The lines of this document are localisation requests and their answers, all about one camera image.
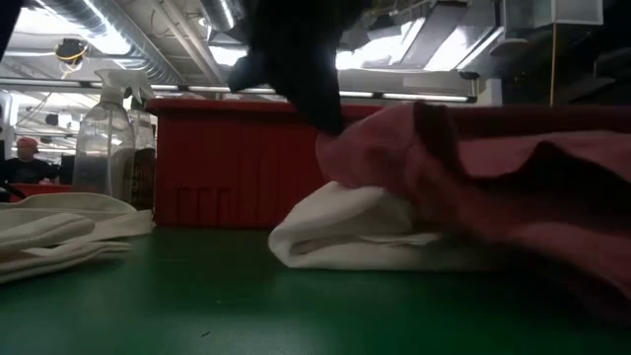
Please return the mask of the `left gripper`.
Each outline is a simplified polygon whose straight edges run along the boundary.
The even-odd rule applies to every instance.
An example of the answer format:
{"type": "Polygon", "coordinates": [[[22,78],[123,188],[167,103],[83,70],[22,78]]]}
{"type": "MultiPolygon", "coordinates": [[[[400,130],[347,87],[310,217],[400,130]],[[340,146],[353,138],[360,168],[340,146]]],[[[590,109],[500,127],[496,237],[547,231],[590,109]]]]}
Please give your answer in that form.
{"type": "Polygon", "coordinates": [[[247,0],[248,50],[232,68],[230,90],[298,89],[290,102],[318,131],[338,136],[345,125],[336,50],[343,33],[369,8],[370,0],[247,0]]]}

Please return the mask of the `maroon garment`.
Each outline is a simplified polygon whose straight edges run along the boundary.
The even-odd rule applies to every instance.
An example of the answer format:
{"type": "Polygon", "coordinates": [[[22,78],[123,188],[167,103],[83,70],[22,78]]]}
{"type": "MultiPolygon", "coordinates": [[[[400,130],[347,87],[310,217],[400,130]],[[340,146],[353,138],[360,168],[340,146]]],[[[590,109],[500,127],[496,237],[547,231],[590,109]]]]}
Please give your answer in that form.
{"type": "Polygon", "coordinates": [[[391,106],[316,155],[345,186],[566,266],[584,305],[631,323],[631,106],[391,106]]]}

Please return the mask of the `white linen shirt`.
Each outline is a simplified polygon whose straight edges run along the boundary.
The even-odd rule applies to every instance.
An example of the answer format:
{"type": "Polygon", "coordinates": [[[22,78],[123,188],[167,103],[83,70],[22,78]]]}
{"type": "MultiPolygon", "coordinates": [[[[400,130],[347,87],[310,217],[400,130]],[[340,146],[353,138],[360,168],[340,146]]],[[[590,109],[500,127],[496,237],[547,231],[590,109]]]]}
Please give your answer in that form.
{"type": "Polygon", "coordinates": [[[297,203],[268,246],[290,268],[478,271],[499,263],[496,251],[420,222],[407,200],[337,182],[297,203]]]}

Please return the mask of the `red plastic laundry bin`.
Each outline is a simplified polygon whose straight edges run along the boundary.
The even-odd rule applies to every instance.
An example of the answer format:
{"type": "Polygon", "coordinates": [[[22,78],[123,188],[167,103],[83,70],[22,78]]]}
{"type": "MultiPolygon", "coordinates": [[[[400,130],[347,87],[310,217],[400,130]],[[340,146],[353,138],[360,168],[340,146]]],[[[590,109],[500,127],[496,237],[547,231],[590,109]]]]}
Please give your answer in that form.
{"type": "Polygon", "coordinates": [[[328,182],[317,131],[290,105],[154,99],[158,118],[154,220],[160,226],[273,229],[406,203],[370,186],[328,182]]]}

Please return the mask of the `long ceiling light bar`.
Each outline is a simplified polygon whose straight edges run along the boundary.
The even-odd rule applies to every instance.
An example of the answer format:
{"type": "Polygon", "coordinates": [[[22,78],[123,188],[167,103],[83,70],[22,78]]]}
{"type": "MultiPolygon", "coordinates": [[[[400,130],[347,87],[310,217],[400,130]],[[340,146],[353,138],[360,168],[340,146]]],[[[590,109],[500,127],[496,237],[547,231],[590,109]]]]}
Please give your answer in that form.
{"type": "MultiPolygon", "coordinates": [[[[75,80],[50,80],[50,79],[25,79],[0,77],[0,87],[7,90],[44,92],[51,91],[57,93],[97,93],[103,84],[98,81],[75,81],[75,80]]],[[[153,84],[152,90],[155,94],[184,93],[195,94],[229,94],[230,90],[224,86],[196,86],[196,85],[169,85],[153,84]]],[[[340,91],[341,98],[368,99],[368,100],[396,100],[396,101],[428,101],[441,103],[474,103],[477,97],[474,95],[440,95],[440,94],[406,94],[406,93],[384,93],[365,91],[340,91]]]]}

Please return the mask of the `green table mat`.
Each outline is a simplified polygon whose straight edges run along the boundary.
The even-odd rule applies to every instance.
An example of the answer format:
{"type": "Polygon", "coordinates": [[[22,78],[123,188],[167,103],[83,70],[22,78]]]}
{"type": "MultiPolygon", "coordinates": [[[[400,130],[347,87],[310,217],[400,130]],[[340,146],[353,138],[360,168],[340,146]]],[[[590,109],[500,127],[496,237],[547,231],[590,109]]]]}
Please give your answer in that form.
{"type": "Polygon", "coordinates": [[[0,355],[631,355],[523,274],[293,270],[257,231],[158,229],[0,286],[0,355]]]}

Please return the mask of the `clear spray bottle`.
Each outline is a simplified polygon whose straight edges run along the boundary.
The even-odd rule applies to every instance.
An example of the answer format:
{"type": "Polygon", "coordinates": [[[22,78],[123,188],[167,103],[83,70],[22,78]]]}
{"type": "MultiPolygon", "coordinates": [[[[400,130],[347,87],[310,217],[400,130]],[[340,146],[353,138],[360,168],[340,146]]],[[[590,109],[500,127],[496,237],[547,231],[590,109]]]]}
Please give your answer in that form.
{"type": "Polygon", "coordinates": [[[153,91],[145,72],[101,69],[99,102],[80,123],[71,189],[104,194],[129,203],[136,135],[123,106],[129,95],[140,101],[153,91]]]}

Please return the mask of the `white canvas tote bag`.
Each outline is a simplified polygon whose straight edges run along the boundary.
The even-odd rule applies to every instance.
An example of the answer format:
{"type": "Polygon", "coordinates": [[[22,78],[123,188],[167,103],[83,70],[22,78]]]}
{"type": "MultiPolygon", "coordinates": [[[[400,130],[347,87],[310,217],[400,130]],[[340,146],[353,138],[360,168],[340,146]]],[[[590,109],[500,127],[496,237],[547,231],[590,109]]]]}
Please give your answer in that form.
{"type": "Polygon", "coordinates": [[[0,285],[132,250],[126,238],[153,229],[153,213],[113,197],[49,193],[0,202],[0,285]]]}

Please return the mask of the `red crate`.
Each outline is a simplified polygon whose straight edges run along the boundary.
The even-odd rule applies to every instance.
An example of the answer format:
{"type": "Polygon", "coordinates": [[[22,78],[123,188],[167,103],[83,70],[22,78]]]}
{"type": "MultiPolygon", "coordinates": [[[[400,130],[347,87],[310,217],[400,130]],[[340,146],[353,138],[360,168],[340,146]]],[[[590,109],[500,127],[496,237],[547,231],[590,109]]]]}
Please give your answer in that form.
{"type": "Polygon", "coordinates": [[[29,183],[13,183],[12,187],[16,188],[25,196],[38,194],[64,193],[70,192],[71,186],[68,184],[29,184],[29,183]]]}

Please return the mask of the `person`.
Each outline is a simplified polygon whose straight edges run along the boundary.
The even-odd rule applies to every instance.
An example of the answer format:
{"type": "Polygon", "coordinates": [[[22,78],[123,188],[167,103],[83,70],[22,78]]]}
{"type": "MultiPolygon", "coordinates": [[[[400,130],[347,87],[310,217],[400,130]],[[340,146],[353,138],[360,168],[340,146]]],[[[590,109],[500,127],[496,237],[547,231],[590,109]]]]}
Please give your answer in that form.
{"type": "Polygon", "coordinates": [[[0,164],[1,182],[39,184],[45,179],[57,178],[58,172],[53,165],[35,157],[38,144],[33,138],[20,138],[16,147],[17,157],[0,164]]]}

